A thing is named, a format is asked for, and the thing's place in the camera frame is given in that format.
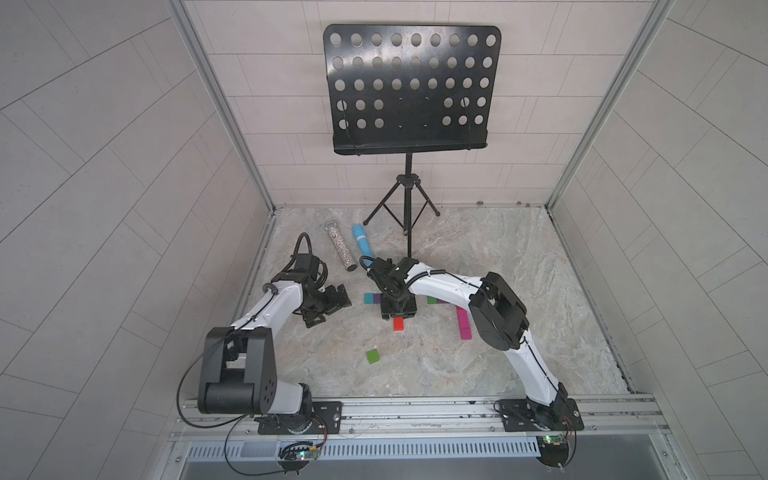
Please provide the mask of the magenta rectangular block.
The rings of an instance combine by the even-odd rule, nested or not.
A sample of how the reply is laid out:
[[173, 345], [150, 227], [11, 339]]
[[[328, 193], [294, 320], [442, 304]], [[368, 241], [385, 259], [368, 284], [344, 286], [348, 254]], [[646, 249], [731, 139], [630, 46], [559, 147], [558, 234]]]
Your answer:
[[462, 340], [472, 339], [472, 329], [468, 312], [460, 307], [456, 308], [459, 334]]

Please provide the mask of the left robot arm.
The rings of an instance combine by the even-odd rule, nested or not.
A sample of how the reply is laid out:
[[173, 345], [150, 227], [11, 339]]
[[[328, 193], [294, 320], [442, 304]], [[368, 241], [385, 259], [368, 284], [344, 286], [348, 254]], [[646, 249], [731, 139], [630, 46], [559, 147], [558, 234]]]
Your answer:
[[274, 340], [292, 316], [312, 328], [351, 305], [345, 287], [327, 286], [327, 276], [309, 235], [301, 233], [287, 265], [263, 286], [256, 305], [207, 334], [198, 360], [200, 413], [265, 417], [294, 431], [313, 423], [310, 388], [278, 378]]

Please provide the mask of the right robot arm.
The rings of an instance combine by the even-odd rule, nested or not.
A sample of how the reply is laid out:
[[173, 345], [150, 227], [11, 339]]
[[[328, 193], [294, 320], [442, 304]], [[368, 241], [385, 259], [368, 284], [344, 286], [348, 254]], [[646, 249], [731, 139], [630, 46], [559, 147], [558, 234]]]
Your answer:
[[493, 403], [506, 431], [584, 428], [576, 401], [535, 345], [527, 308], [499, 274], [462, 276], [408, 257], [394, 263], [362, 256], [360, 264], [382, 293], [383, 318], [410, 318], [416, 312], [416, 297], [433, 297], [465, 310], [480, 339], [505, 355], [525, 391], [523, 398]]

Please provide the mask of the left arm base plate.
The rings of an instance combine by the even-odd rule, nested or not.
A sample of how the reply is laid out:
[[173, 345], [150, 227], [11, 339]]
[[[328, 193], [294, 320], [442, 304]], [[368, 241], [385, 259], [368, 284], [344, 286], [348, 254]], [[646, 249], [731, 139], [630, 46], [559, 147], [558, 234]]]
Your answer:
[[314, 402], [309, 411], [297, 414], [268, 415], [259, 422], [259, 435], [338, 434], [343, 404], [337, 401]]

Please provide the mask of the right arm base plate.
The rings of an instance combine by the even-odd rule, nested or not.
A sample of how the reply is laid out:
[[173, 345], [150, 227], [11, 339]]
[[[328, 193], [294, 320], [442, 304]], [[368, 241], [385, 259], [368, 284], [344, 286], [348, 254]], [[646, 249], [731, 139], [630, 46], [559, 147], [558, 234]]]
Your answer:
[[542, 405], [529, 399], [501, 399], [493, 404], [506, 432], [582, 431], [584, 423], [573, 399]]

